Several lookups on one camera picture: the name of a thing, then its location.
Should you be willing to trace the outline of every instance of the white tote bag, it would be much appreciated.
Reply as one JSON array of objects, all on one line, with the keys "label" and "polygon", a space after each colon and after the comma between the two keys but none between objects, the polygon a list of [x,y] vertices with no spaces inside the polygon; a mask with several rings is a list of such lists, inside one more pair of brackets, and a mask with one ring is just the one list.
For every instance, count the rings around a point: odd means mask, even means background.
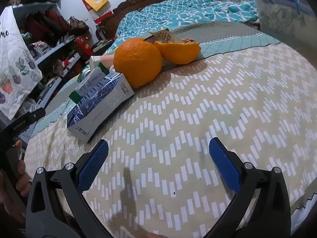
[{"label": "white tote bag", "polygon": [[11,120],[42,79],[15,22],[13,9],[0,16],[0,110]]}]

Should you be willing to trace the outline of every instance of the red calendar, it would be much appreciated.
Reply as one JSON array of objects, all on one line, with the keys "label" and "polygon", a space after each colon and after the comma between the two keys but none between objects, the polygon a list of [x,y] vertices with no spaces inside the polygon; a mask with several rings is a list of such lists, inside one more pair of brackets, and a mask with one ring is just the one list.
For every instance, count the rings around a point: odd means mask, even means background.
[{"label": "red calendar", "polygon": [[99,24],[105,17],[112,15],[110,9],[111,5],[109,2],[105,3],[105,5],[102,6],[98,11],[95,11],[88,3],[85,2],[85,0],[82,0],[82,2],[96,24]]}]

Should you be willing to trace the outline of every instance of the finger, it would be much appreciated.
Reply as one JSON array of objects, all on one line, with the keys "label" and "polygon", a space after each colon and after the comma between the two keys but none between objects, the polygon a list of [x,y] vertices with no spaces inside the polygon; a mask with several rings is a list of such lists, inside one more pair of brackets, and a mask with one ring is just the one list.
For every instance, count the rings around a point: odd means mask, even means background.
[{"label": "finger", "polygon": [[0,200],[5,206],[11,207],[12,200],[5,189],[0,190]]},{"label": "finger", "polygon": [[17,209],[14,203],[4,204],[4,208],[7,213],[12,216],[18,223],[21,223],[22,226],[25,226],[25,217],[22,216],[21,212]]},{"label": "finger", "polygon": [[18,165],[17,165],[17,170],[19,172],[19,174],[24,174],[25,173],[25,163],[23,160],[19,160]]},{"label": "finger", "polygon": [[14,146],[18,149],[18,151],[20,151],[22,149],[22,141],[18,140]]},{"label": "finger", "polygon": [[24,173],[20,177],[20,179],[17,181],[15,187],[19,192],[22,192],[28,184],[29,184],[29,176],[26,173]]},{"label": "finger", "polygon": [[167,238],[166,236],[160,234],[148,233],[145,238]]},{"label": "finger", "polygon": [[21,191],[21,195],[22,195],[23,197],[28,196],[29,193],[30,193],[30,190],[31,190],[31,184],[28,183],[28,185],[24,188],[24,190]]},{"label": "finger", "polygon": [[3,173],[0,171],[0,190],[4,189],[4,177]]}]

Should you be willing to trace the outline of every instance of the shelf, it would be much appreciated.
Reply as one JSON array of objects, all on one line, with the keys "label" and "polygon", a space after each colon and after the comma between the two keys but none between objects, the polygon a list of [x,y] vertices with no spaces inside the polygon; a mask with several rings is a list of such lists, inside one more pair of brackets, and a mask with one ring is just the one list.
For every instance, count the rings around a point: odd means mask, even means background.
[{"label": "shelf", "polygon": [[38,11],[46,11],[53,7],[57,7],[56,3],[52,2],[35,2],[35,3],[28,3],[28,4],[20,4],[12,6],[13,14],[15,17],[15,21],[19,28],[23,27],[25,22],[25,17],[32,13],[36,13]]},{"label": "shelf", "polygon": [[66,39],[64,42],[61,42],[59,45],[57,45],[56,47],[52,48],[51,50],[49,50],[46,54],[42,55],[39,59],[37,59],[35,62],[37,65],[39,65],[41,62],[43,62],[46,58],[50,57],[52,54],[54,54],[56,51],[58,51],[59,49],[61,49],[63,46],[65,46],[66,44],[68,44],[69,42],[75,40],[74,36],[70,36],[68,39]]},{"label": "shelf", "polygon": [[[75,54],[74,56],[74,60],[72,60],[72,62],[70,63],[70,65],[68,66],[68,69],[70,70],[74,65],[75,63],[80,59],[80,55],[78,53]],[[65,69],[63,71],[63,73],[61,74],[62,77],[65,77],[66,74],[68,73],[69,71],[67,69]],[[40,102],[39,106],[40,107],[43,107],[45,108],[47,106],[47,103],[48,101],[50,100],[51,96],[53,95],[54,91],[57,89],[58,85],[61,83],[61,78],[58,78],[54,84],[50,87],[50,89],[48,90],[48,92],[46,93],[45,97],[43,98],[43,100]],[[34,128],[36,126],[37,122],[36,123],[33,123],[27,130],[26,130],[26,133],[27,135],[30,137],[34,131]]]},{"label": "shelf", "polygon": [[[75,54],[74,56],[74,60],[72,60],[72,62],[70,63],[70,65],[68,66],[68,69],[70,70],[74,65],[75,63],[80,59],[80,55],[78,53]],[[65,69],[63,71],[63,73],[61,74],[61,77],[65,77],[66,74],[69,72],[68,69]],[[40,102],[40,107],[43,107],[45,108],[48,101],[50,100],[52,94],[54,93],[54,91],[57,89],[58,85],[61,83],[62,79],[59,77],[55,82],[54,84],[50,87],[50,89],[47,91],[45,97],[42,99],[42,101]]]}]

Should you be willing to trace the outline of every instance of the wooden headboard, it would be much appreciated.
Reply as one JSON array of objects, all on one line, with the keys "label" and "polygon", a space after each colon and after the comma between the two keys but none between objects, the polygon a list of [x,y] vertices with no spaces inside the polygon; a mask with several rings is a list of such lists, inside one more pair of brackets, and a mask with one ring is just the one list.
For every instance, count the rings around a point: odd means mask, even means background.
[{"label": "wooden headboard", "polygon": [[99,29],[102,31],[106,39],[114,38],[120,21],[128,12],[142,10],[144,7],[160,3],[166,0],[126,0],[113,9],[113,15],[105,18],[98,24]]}]

